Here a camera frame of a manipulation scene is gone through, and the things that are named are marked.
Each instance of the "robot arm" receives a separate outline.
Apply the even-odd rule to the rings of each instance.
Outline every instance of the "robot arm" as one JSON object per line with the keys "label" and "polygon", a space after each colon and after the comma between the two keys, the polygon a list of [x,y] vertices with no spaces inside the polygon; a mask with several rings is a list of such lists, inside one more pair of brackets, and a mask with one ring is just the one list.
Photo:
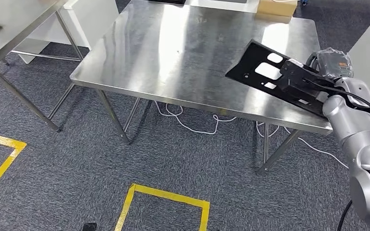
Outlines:
{"label": "robot arm", "polygon": [[[369,92],[360,80],[350,78],[343,81],[352,83],[352,80]],[[370,109],[352,108],[343,96],[333,95],[324,102],[323,113],[348,159],[354,209],[370,226]]]}
{"label": "robot arm", "polygon": [[[282,60],[269,60],[271,54]],[[281,76],[269,79],[257,73],[261,63],[276,67]],[[226,76],[330,121],[348,159],[354,208],[370,226],[370,91],[363,81],[352,78],[349,57],[329,48],[302,64],[252,40]],[[276,87],[267,88],[266,82]]]}

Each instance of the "gray carpet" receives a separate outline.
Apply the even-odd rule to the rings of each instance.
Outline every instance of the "gray carpet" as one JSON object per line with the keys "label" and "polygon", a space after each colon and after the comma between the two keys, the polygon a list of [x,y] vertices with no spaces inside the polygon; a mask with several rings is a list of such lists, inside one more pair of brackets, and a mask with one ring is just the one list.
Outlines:
{"label": "gray carpet", "polygon": [[[338,33],[328,25],[332,21],[323,21],[333,17],[331,2],[310,0],[296,16],[317,17],[322,47],[348,50],[370,23],[370,1],[357,1],[369,7],[357,8],[366,18],[355,35],[354,28]],[[352,19],[345,17],[353,14],[348,2],[332,11]],[[339,41],[343,34],[348,37]],[[69,46],[54,43],[43,52],[74,55]],[[15,55],[8,60],[11,66],[0,64],[0,71],[46,114],[77,65],[42,58],[25,65]],[[135,98],[107,96],[124,121]],[[191,108],[185,108],[181,120],[199,130],[212,131],[215,125],[211,113]],[[125,145],[95,91],[81,87],[54,121],[62,132],[50,130],[0,85],[0,135],[27,143],[0,179],[0,230],[78,231],[86,222],[97,222],[100,231],[113,230],[132,183],[209,201],[209,230],[334,230],[349,200],[347,170],[300,141],[268,173],[257,176],[262,139],[253,121],[238,118],[221,123],[215,135],[196,134],[142,100],[128,131],[132,144]],[[271,151],[286,136],[277,132]],[[306,133],[303,138],[346,162],[332,135]],[[0,162],[8,151],[0,147]],[[195,230],[200,213],[191,205],[136,192],[123,230]],[[351,208],[344,230],[365,229]]]}

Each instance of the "black metal plate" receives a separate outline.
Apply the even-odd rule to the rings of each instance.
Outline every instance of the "black metal plate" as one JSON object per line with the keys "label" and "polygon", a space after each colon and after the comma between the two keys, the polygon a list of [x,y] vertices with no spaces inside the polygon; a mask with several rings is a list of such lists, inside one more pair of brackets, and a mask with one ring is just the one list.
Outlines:
{"label": "black metal plate", "polygon": [[[281,56],[283,60],[279,63],[274,63],[271,60],[268,60],[267,57],[271,53],[275,53]],[[238,82],[241,82],[243,84],[246,84],[250,87],[264,91],[270,95],[273,95],[281,100],[294,104],[318,116],[324,117],[322,113],[323,103],[316,100],[313,90],[293,87],[286,88],[286,85],[290,86],[291,84],[289,82],[290,79],[288,79],[287,77],[281,76],[280,78],[273,80],[271,78],[268,78],[255,72],[256,68],[261,63],[268,63],[276,67],[277,69],[282,69],[285,62],[289,59],[290,57],[281,54],[277,51],[274,51],[260,44],[259,42],[251,40],[250,43],[247,45],[240,61],[236,65],[231,67],[225,76],[234,79]],[[314,71],[315,73],[317,72],[316,70],[308,66],[305,66],[305,69]],[[276,85],[276,87],[274,89],[265,87],[265,84],[268,82]],[[304,100],[308,102],[308,104],[304,104],[299,100]]]}

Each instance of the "steel table frame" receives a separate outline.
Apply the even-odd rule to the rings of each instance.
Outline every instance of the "steel table frame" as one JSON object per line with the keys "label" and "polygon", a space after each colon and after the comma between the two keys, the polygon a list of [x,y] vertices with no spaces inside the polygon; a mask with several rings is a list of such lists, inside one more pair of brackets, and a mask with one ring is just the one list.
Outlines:
{"label": "steel table frame", "polygon": [[[44,57],[44,58],[50,58],[50,59],[58,59],[58,60],[68,60],[68,61],[78,61],[81,62],[83,60],[83,56],[77,47],[74,39],[72,38],[67,26],[65,25],[65,22],[63,18],[61,17],[59,13],[59,9],[63,6],[65,3],[65,0],[56,0],[53,1],[54,4],[50,6],[48,9],[46,9],[45,12],[41,12],[39,18],[35,19],[33,22],[31,22],[26,29],[21,31],[17,36],[15,36],[11,41],[4,44],[3,48],[0,49],[0,60],[4,60],[5,64],[8,64],[5,60],[5,56],[10,53],[20,53],[25,55],[31,55],[31,56],[37,56],[37,57]],[[75,50],[78,58],[70,58],[70,57],[62,57],[62,56],[54,56],[54,55],[44,55],[44,54],[34,54],[29,52],[22,52],[22,51],[16,51],[12,50],[17,45],[20,44],[21,41],[23,41],[33,30],[35,30],[37,27],[39,27],[46,19],[48,19],[52,14],[56,14],[56,17],[66,34],[68,40],[70,41],[70,44],[72,45],[73,49]],[[66,97],[69,95],[75,84],[71,83],[62,97],[58,100],[55,107],[50,112],[49,116],[45,116],[40,109],[37,108],[35,104],[33,104],[24,94],[22,94],[21,91],[19,91],[13,84],[11,84],[1,73],[0,73],[0,83],[8,89],[12,94],[14,94],[21,102],[23,102],[31,111],[33,111],[39,118],[41,118],[45,123],[49,125],[50,128],[52,128],[55,131],[60,131],[60,128],[54,124],[51,119],[53,118],[54,114],[57,112],[57,110],[60,108]]]}

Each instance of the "black device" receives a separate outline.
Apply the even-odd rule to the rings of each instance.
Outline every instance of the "black device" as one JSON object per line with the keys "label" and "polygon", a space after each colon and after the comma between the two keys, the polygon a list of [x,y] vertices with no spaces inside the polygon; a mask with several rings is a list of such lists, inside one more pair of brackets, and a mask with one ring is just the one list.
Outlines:
{"label": "black device", "polygon": [[85,223],[81,231],[96,231],[97,223]]}
{"label": "black device", "polygon": [[[282,60],[278,63],[270,60],[268,57],[272,53],[280,56]],[[281,76],[278,79],[271,79],[257,73],[256,69],[261,63],[267,63],[279,69]],[[322,117],[324,117],[322,113],[323,102],[327,95],[304,79],[309,79],[323,86],[334,86],[333,80],[323,78],[317,70],[254,40],[249,42],[241,59],[230,68],[225,76]],[[267,83],[271,83],[275,87],[270,88]]]}

